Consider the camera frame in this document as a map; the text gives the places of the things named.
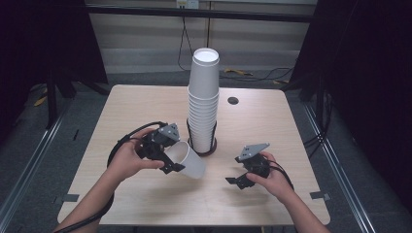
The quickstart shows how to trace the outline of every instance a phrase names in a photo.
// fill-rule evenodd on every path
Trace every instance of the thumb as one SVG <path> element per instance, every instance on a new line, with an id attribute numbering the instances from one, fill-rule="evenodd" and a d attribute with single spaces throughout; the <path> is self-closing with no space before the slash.
<path id="1" fill-rule="evenodd" d="M 164 162 L 160 160 L 141 160 L 142 169 L 157 169 L 164 166 Z"/>

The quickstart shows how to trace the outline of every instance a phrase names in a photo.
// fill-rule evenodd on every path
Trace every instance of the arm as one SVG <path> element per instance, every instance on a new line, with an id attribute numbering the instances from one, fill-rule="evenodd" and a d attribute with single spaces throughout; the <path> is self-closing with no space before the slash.
<path id="1" fill-rule="evenodd" d="M 268 160 L 275 161 L 272 154 L 264 151 L 261 152 L 261 154 Z M 267 191 L 276 196 L 278 200 L 285 205 L 298 232 L 329 232 L 293 191 L 280 172 L 272 169 L 267 179 L 253 173 L 248 173 L 246 176 L 252 182 L 264 186 Z"/>
<path id="2" fill-rule="evenodd" d="M 144 129 L 137 132 L 132 138 L 141 139 L 152 129 Z M 78 206 L 65 218 L 54 231 L 62 229 L 73 223 L 93 216 L 100 211 L 109 201 L 119 184 L 125 179 L 135 175 L 142 169 L 156 169 L 164 166 L 162 161 L 143 160 L 135 148 L 139 149 L 139 140 L 130 140 L 124 143 L 114 156 L 111 164 L 102 174 L 100 179 L 86 194 Z M 79 228 L 74 232 L 96 232 L 100 219 L 89 225 Z"/>

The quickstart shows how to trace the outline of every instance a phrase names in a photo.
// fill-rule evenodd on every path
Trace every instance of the forearm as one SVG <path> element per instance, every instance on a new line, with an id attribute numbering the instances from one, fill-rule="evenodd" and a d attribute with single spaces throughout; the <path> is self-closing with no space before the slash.
<path id="1" fill-rule="evenodd" d="M 282 200 L 299 233 L 329 232 L 296 193 Z"/>
<path id="2" fill-rule="evenodd" d="M 79 205 L 76 206 L 70 215 L 67 216 L 55 230 L 62 229 L 95 215 L 108 203 L 119 184 L 120 181 L 106 170 Z M 74 232 L 96 232 L 99 221 L 100 219 Z"/>

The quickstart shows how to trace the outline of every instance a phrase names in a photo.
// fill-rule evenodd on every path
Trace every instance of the black circular object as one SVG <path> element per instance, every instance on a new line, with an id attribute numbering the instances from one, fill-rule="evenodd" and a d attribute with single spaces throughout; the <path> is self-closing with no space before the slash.
<path id="1" fill-rule="evenodd" d="M 236 97 L 229 97 L 227 99 L 227 102 L 229 102 L 229 104 L 231 105 L 237 105 L 239 103 L 239 99 Z"/>

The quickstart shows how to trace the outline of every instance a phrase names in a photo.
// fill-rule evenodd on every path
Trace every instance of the power outlet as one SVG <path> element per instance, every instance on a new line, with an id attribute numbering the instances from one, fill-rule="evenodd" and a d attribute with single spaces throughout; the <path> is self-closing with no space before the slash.
<path id="1" fill-rule="evenodd" d="M 188 9 L 199 9 L 199 0 L 188 0 Z"/>
<path id="2" fill-rule="evenodd" d="M 176 6 L 178 9 L 185 9 L 188 5 L 188 0 L 176 0 Z"/>
<path id="3" fill-rule="evenodd" d="M 199 0 L 176 0 L 178 9 L 199 9 Z"/>

